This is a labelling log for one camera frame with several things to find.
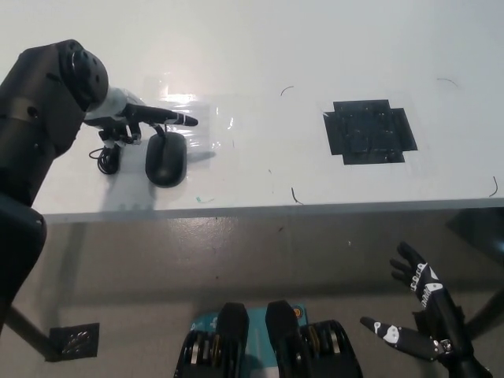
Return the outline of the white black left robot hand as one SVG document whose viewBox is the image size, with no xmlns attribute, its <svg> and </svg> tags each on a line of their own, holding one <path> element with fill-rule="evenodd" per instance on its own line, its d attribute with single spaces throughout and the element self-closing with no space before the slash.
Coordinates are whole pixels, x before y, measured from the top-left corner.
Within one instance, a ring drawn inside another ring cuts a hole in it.
<svg viewBox="0 0 504 378">
<path fill-rule="evenodd" d="M 151 126 L 160 135 L 163 135 L 168 125 L 198 125 L 198 120 L 186 113 L 148 106 L 129 90 L 119 87 L 110 87 L 104 102 L 88 112 L 83 122 L 98 129 L 98 135 L 106 149 L 140 144 L 141 123 Z"/>
</svg>

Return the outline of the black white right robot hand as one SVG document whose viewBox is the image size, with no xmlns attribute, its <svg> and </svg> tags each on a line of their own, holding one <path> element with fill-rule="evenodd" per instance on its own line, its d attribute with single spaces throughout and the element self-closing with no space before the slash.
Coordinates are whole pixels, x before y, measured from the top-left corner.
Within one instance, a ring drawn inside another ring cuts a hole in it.
<svg viewBox="0 0 504 378">
<path fill-rule="evenodd" d="M 393 349 L 425 361 L 472 357 L 474 349 L 465 332 L 461 311 L 446 285 L 411 245 L 401 242 L 397 251 L 406 263 L 390 260 L 394 268 L 391 275 L 405 284 L 421 303 L 422 311 L 413 315 L 418 329 L 387 324 L 371 317 L 362 317 L 361 324 Z"/>
</svg>

